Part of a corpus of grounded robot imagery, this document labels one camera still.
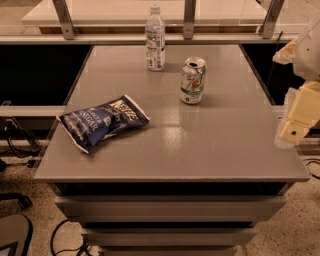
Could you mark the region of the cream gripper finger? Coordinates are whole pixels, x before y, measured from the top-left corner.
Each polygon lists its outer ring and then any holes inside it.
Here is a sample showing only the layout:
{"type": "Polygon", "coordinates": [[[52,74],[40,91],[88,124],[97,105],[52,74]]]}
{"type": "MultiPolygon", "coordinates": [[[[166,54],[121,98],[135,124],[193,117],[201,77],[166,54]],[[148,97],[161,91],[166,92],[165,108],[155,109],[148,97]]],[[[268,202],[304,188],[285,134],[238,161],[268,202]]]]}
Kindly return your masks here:
{"type": "Polygon", "coordinates": [[[278,64],[290,64],[295,60],[295,46],[297,40],[293,39],[289,43],[287,43],[284,47],[282,47],[279,51],[277,51],[272,60],[278,64]]]}
{"type": "Polygon", "coordinates": [[[297,145],[320,121],[320,83],[306,81],[299,89],[290,88],[285,96],[283,117],[274,144],[281,149],[297,145]]]}

